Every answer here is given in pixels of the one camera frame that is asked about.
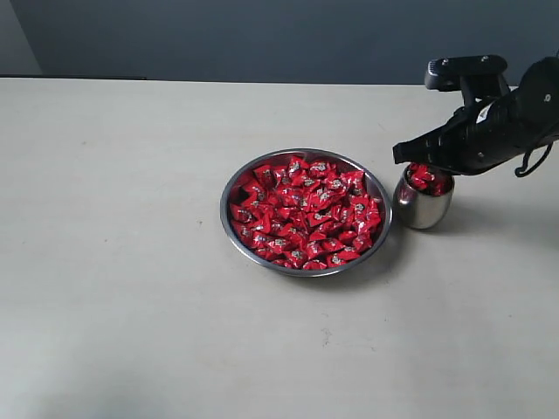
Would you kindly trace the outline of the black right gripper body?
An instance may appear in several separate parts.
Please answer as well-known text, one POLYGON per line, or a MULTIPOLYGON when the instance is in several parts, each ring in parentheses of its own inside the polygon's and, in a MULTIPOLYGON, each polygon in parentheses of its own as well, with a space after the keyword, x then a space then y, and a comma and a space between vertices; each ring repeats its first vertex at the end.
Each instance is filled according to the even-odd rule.
POLYGON ((522 157, 516 175, 530 175, 558 141, 558 58, 532 64, 508 94, 463 106, 440 142, 447 168, 481 175, 522 157))

